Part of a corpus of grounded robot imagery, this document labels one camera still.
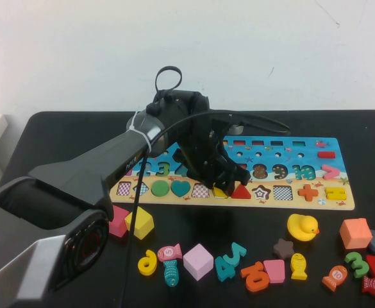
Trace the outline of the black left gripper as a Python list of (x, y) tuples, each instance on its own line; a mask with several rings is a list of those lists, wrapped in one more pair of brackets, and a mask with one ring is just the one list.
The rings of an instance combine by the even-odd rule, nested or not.
[(226, 153), (223, 138), (229, 122), (219, 117), (197, 117), (190, 120), (187, 133), (178, 144), (180, 161), (187, 168), (187, 176), (207, 188), (218, 188), (232, 194), (235, 182), (246, 186), (249, 171), (233, 162)]

